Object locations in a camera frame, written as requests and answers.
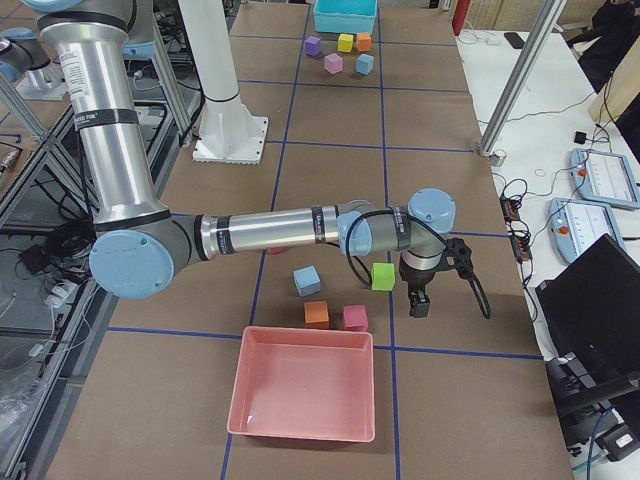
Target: purple cube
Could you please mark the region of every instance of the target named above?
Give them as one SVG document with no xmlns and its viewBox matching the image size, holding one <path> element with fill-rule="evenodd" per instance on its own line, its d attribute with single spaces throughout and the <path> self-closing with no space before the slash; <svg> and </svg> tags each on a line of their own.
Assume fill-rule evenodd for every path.
<svg viewBox="0 0 640 480">
<path fill-rule="evenodd" d="M 317 57 L 322 52 L 322 40 L 310 35 L 304 41 L 304 53 L 310 57 Z"/>
</svg>

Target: white table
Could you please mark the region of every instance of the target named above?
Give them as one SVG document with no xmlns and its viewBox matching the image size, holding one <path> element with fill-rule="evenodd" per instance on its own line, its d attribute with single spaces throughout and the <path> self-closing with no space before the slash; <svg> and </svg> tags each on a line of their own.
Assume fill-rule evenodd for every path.
<svg viewBox="0 0 640 480">
<path fill-rule="evenodd" d="M 523 38 L 527 36 L 526 33 L 521 35 Z M 473 95 L 476 116 L 481 130 L 484 131 L 484 122 L 489 121 L 520 51 L 511 48 L 504 39 L 503 32 L 497 31 L 463 32 L 458 39 L 458 49 L 469 91 Z M 528 182 L 530 192 L 548 193 L 554 173 L 568 167 L 569 153 L 574 148 L 581 147 L 573 142 L 575 132 L 585 132 L 588 138 L 593 135 L 595 126 L 587 109 L 596 95 L 563 38 L 559 34 L 552 34 L 509 118 L 517 118 L 527 113 L 559 111 L 580 102 L 590 94 L 584 103 L 561 114 L 530 116 L 508 122 L 495 146 L 496 149 L 505 150 L 508 157 L 502 167 L 493 169 L 494 173 L 502 175 L 507 181 L 523 178 Z M 636 181 L 640 181 L 640 165 L 618 129 L 610 124 L 607 131 L 611 137 L 613 152 L 627 156 Z M 587 142 L 583 148 L 589 146 L 590 142 Z M 594 148 L 608 151 L 604 144 L 596 145 Z M 497 176 L 494 176 L 494 179 L 499 193 L 504 182 Z M 568 198 L 574 188 L 569 173 L 561 172 L 551 195 L 525 198 L 520 216 L 533 234 L 542 229 L 547 222 L 550 200 L 554 197 Z M 523 184 L 518 182 L 507 190 L 507 195 L 522 191 Z M 624 237 L 640 237 L 640 211 L 614 209 L 614 214 Z M 626 242 L 625 246 L 631 257 L 640 263 L 640 241 Z M 529 283 L 531 290 L 543 280 L 555 278 L 567 266 L 555 247 L 548 227 L 537 236 L 532 246 L 532 254 L 534 273 Z M 529 269 L 530 265 L 525 264 L 525 275 L 528 275 Z M 536 335 L 545 358 L 553 356 L 554 348 L 544 321 L 536 322 Z M 585 458 L 577 459 L 574 464 L 584 460 Z M 591 478 L 638 480 L 638 472 L 640 454 L 636 453 L 623 462 L 594 463 Z M 582 479 L 586 477 L 586 473 L 584 470 L 578 471 L 575 476 L 576 479 Z"/>
</svg>

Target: black band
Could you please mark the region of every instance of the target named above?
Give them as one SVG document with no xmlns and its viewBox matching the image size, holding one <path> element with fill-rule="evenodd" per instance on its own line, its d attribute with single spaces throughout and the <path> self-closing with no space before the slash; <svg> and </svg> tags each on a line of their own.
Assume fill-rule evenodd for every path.
<svg viewBox="0 0 640 480">
<path fill-rule="evenodd" d="M 229 232 L 229 223 L 231 217 L 218 217 L 216 225 L 216 239 L 218 240 L 218 250 L 222 255 L 231 255 L 236 253 L 231 243 L 231 232 Z"/>
<path fill-rule="evenodd" d="M 138 124 L 138 114 L 135 110 L 126 108 L 114 108 L 112 110 L 89 110 L 77 113 L 73 117 L 76 132 L 83 128 L 100 127 L 102 125 L 114 125 L 116 123 Z"/>
<path fill-rule="evenodd" d="M 206 262 L 209 260 L 207 254 L 204 251 L 204 245 L 202 245 L 202 219 L 204 215 L 198 215 L 196 217 L 196 221 L 193 222 L 193 240 L 196 243 L 196 252 L 198 252 L 198 256 L 200 260 Z"/>
<path fill-rule="evenodd" d="M 139 227 L 140 225 L 148 225 L 150 223 L 159 222 L 171 217 L 169 210 L 152 213 L 143 217 L 127 218 L 126 220 L 116 220 L 115 222 L 96 223 L 94 227 L 96 232 L 107 232 L 109 230 L 126 230 L 131 227 Z"/>
<path fill-rule="evenodd" d="M 393 211 L 393 223 L 396 227 L 396 239 L 398 240 L 398 251 L 408 250 L 411 246 L 411 222 L 407 217 L 405 207 L 391 207 Z"/>
<path fill-rule="evenodd" d="M 38 19 L 38 29 L 44 30 L 57 23 L 102 23 L 119 28 L 123 32 L 127 31 L 127 24 L 121 18 L 105 15 L 104 13 L 76 11 L 50 13 L 44 17 L 40 17 Z"/>
<path fill-rule="evenodd" d="M 29 69 L 29 71 L 30 71 L 30 72 L 35 72 L 36 70 L 40 70 L 41 68 L 48 67 L 50 64 L 51 64 L 51 60 L 49 60 L 49 59 L 47 58 L 47 61 L 46 61 L 46 62 L 44 62 L 44 63 L 43 63 L 43 64 L 41 64 L 41 65 L 38 65 L 38 66 L 35 66 L 35 67 L 31 67 L 31 68 Z"/>
<path fill-rule="evenodd" d="M 189 261 L 191 260 L 191 255 L 193 254 L 193 246 L 191 245 L 191 239 L 189 238 L 189 234 L 184 229 L 184 227 L 180 225 L 178 222 L 176 222 L 175 220 L 171 220 L 171 223 L 173 223 L 176 227 L 178 227 L 178 229 L 184 234 L 185 238 L 187 239 L 187 245 L 189 246 L 189 256 L 187 257 L 187 264 L 188 264 Z"/>
<path fill-rule="evenodd" d="M 233 100 L 234 98 L 236 98 L 238 95 L 240 95 L 240 90 L 238 90 L 238 93 L 236 93 L 233 97 L 229 97 L 226 100 L 214 100 L 213 98 L 209 98 L 205 95 L 205 98 L 207 100 L 209 100 L 210 102 L 216 102 L 216 103 L 225 103 L 225 102 L 230 102 L 231 100 Z"/>
<path fill-rule="evenodd" d="M 316 235 L 316 243 L 324 243 L 326 237 L 324 235 L 324 212 L 322 207 L 311 207 L 311 219 L 313 220 L 313 233 Z"/>
</svg>

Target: person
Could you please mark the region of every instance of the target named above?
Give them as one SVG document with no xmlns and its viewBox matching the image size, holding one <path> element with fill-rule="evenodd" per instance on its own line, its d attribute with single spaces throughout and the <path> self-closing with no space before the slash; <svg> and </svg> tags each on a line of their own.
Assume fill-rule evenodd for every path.
<svg viewBox="0 0 640 480">
<path fill-rule="evenodd" d="M 640 0 L 607 0 L 592 18 L 593 29 L 567 42 L 573 46 L 600 37 L 578 60 L 596 92 L 607 84 L 640 36 L 639 7 Z M 616 119 L 616 125 L 640 162 L 640 95 Z"/>
</svg>

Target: blue joint cap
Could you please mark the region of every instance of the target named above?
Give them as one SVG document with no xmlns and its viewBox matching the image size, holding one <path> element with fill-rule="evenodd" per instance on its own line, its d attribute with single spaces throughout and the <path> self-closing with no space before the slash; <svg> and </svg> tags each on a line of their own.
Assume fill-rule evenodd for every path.
<svg viewBox="0 0 640 480">
<path fill-rule="evenodd" d="M 17 81 L 22 76 L 20 70 L 6 62 L 0 62 L 0 75 L 6 78 L 9 83 Z"/>
<path fill-rule="evenodd" d="M 122 48 L 122 57 L 125 60 L 151 60 L 156 53 L 155 43 L 127 43 Z"/>
<path fill-rule="evenodd" d="M 338 217 L 338 231 L 340 233 L 340 250 L 343 255 L 347 254 L 346 242 L 347 233 L 360 216 L 359 212 L 343 213 Z M 371 244 L 373 240 L 371 237 L 371 228 L 366 220 L 360 220 L 355 228 L 351 231 L 351 237 L 349 238 L 349 253 L 351 255 L 368 255 L 371 252 Z"/>
<path fill-rule="evenodd" d="M 102 288 L 131 299 L 164 290 L 175 273 L 166 247 L 135 230 L 115 230 L 98 238 L 89 254 L 89 266 Z"/>
<path fill-rule="evenodd" d="M 75 7 L 83 0 L 22 0 L 22 3 L 40 12 L 61 12 Z"/>
<path fill-rule="evenodd" d="M 7 40 L 35 40 L 36 34 L 26 27 L 8 28 L 0 32 L 0 36 Z"/>
<path fill-rule="evenodd" d="M 456 202 L 437 188 L 425 188 L 416 192 L 407 205 L 409 213 L 426 222 L 436 232 L 444 235 L 453 229 L 456 218 Z"/>
</svg>

